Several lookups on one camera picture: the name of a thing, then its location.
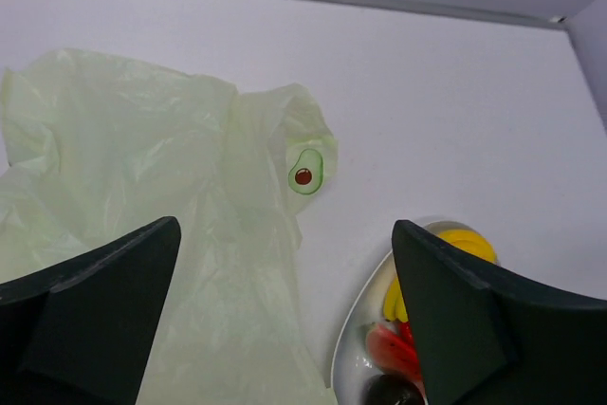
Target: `corner of wall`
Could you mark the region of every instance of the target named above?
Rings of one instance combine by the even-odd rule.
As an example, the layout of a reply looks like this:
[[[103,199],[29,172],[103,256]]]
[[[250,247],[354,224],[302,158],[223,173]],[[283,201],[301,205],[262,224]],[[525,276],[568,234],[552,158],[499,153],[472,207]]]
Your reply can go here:
[[[566,22],[579,65],[607,126],[607,0],[596,0]]]

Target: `white bowl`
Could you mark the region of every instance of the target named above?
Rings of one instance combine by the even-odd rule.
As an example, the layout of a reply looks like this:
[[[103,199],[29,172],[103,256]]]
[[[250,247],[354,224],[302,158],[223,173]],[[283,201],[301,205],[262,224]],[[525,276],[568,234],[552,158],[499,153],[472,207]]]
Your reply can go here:
[[[433,222],[425,229],[434,234],[454,229],[472,230],[451,221]],[[341,405],[362,405],[369,379],[381,374],[365,351],[364,339],[369,324],[385,321],[383,301],[395,276],[395,260],[390,251],[362,287],[341,328],[331,363],[331,387]]]

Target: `red toy vegetable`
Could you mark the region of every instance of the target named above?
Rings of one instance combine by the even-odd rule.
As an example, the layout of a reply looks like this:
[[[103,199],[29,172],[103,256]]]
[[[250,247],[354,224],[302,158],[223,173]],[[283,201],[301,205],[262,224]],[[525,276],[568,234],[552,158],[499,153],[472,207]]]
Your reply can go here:
[[[421,381],[415,349],[386,326],[373,324],[365,343],[367,353],[379,369],[388,374],[400,374],[409,381]]]
[[[411,332],[411,324],[409,322],[399,323],[398,332],[404,341],[409,343],[411,346],[414,346],[414,333]]]

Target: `red pepper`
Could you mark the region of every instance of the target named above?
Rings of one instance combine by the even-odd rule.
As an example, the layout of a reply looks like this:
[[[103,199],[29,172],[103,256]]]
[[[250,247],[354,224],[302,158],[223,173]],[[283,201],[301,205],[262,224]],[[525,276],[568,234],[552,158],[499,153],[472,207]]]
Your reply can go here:
[[[404,341],[409,343],[411,346],[415,346],[414,333],[411,331],[411,324],[409,322],[401,322],[398,325],[398,332]]]

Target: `toy food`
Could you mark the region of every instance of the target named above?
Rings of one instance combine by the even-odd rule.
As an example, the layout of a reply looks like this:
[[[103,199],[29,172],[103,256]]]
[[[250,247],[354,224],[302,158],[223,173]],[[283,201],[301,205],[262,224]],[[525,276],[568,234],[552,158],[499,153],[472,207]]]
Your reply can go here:
[[[410,381],[396,375],[372,380],[364,405],[424,405],[424,397]]]
[[[478,232],[473,230],[445,230],[437,234],[445,242],[485,261],[497,264],[497,255],[491,244]],[[396,277],[386,293],[383,302],[383,316],[389,321],[408,322],[407,308],[400,292],[400,283]]]
[[[414,346],[414,333],[411,330],[411,324],[409,322],[400,322],[397,327],[400,337],[411,346]]]
[[[305,149],[288,173],[289,187],[300,194],[313,194],[322,185],[322,167],[321,153]]]
[[[421,381],[415,349],[385,325],[371,325],[365,346],[373,363],[383,372],[402,375],[410,381]]]

